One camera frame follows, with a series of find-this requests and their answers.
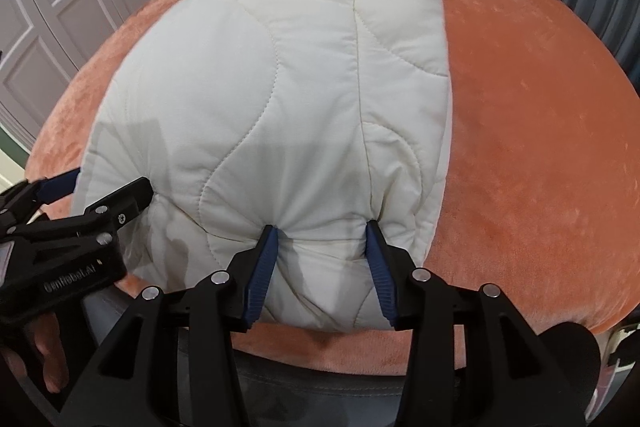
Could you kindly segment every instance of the robotic arm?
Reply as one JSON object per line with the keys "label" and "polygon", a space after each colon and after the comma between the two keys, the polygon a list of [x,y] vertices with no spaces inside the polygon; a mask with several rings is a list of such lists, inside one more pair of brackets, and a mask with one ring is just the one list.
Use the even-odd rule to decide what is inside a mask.
{"label": "robotic arm", "polygon": [[[149,205],[150,182],[140,178],[82,216],[32,221],[42,204],[73,191],[77,175],[22,182],[0,194],[4,341],[37,315],[126,274],[117,231]],[[174,359],[180,327],[189,327],[193,427],[249,427],[230,332],[246,332],[259,318],[277,254],[277,229],[266,226],[255,248],[192,289],[166,295],[146,288],[71,390],[62,427],[179,425]],[[600,365],[586,328],[564,323],[536,335],[498,286],[448,285],[388,245],[375,221],[367,224],[365,254],[383,314],[396,330],[413,330],[396,427],[585,425]],[[460,386],[454,384],[454,325],[465,329]],[[578,371],[569,363],[575,353],[582,360]]]}

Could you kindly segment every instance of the pink velvet fabric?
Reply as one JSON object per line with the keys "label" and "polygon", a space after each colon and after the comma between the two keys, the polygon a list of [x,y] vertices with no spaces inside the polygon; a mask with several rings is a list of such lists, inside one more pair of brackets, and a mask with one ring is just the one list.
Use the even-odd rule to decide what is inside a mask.
{"label": "pink velvet fabric", "polygon": [[[47,120],[31,179],[79,166],[122,59],[179,0],[151,0],[85,65]],[[454,91],[449,176],[426,266],[500,285],[533,327],[610,328],[640,301],[640,101],[557,0],[444,0]],[[68,201],[48,210],[68,213]],[[121,287],[136,295],[143,282]],[[410,336],[257,325],[234,346],[302,367],[404,373]],[[464,363],[458,340],[457,363]]]}

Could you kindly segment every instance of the blue gripper pad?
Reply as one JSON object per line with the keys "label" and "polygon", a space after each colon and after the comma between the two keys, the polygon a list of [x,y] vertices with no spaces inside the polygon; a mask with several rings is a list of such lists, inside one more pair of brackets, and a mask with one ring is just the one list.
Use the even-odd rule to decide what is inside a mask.
{"label": "blue gripper pad", "polygon": [[273,227],[269,231],[264,248],[260,252],[258,262],[255,264],[254,272],[246,287],[246,298],[244,300],[244,312],[242,319],[248,327],[260,318],[264,300],[267,296],[271,274],[276,266],[278,258],[278,229]]}
{"label": "blue gripper pad", "polygon": [[364,255],[369,263],[373,284],[376,287],[380,310],[386,320],[394,327],[399,315],[396,303],[396,284],[382,254],[382,248],[386,248],[386,245],[380,245],[373,227],[372,223],[367,223],[367,242]]}
{"label": "blue gripper pad", "polygon": [[79,168],[60,174],[55,178],[44,180],[36,194],[37,198],[44,204],[51,204],[69,194],[73,194],[74,190],[76,190],[78,174],[80,174]]}

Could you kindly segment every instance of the metal screw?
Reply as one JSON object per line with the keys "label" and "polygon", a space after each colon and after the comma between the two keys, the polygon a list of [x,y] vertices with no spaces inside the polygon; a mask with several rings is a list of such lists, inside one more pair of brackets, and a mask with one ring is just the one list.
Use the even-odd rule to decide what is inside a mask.
{"label": "metal screw", "polygon": [[411,277],[419,282],[427,282],[431,279],[431,272],[424,268],[416,268],[411,272]]}
{"label": "metal screw", "polygon": [[95,240],[98,242],[98,245],[102,245],[102,246],[108,245],[112,239],[113,239],[113,236],[109,232],[99,233],[98,236],[95,238]]}
{"label": "metal screw", "polygon": [[229,272],[225,272],[224,270],[220,270],[218,272],[215,272],[211,276],[211,282],[213,284],[224,284],[225,282],[228,282],[229,279],[231,279],[231,276],[229,275]]}
{"label": "metal screw", "polygon": [[500,288],[495,284],[487,284],[482,288],[482,293],[484,293],[487,297],[495,298],[500,295]]}
{"label": "metal screw", "polygon": [[145,301],[152,301],[159,295],[160,295],[160,290],[155,286],[149,286],[142,290],[142,298],[145,299]]}

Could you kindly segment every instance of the white quilted pillow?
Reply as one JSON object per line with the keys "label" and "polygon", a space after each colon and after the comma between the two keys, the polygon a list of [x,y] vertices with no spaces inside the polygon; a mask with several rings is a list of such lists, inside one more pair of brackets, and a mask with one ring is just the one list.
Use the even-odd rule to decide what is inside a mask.
{"label": "white quilted pillow", "polygon": [[388,328],[365,224],[424,261],[451,111],[442,0],[181,0],[114,75],[73,210],[146,176],[134,274],[191,287],[274,225],[262,319]]}

